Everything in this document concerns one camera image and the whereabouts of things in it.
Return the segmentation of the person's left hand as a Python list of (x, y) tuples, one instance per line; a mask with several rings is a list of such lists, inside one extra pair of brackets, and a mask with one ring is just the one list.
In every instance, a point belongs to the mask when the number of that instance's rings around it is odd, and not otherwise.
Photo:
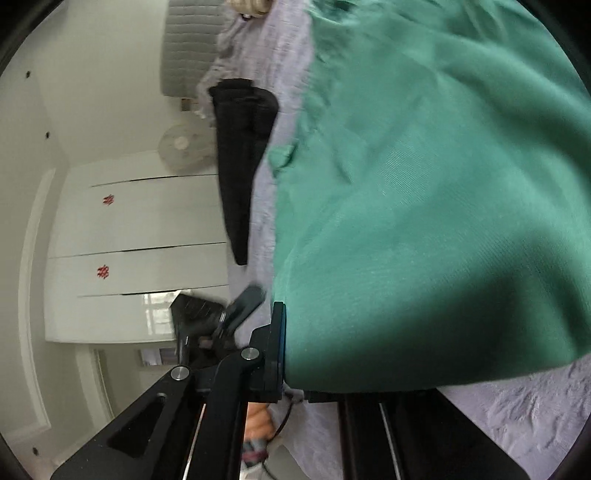
[(263, 403), (249, 403), (245, 420), (245, 441), (270, 440), (276, 433), (269, 405)]

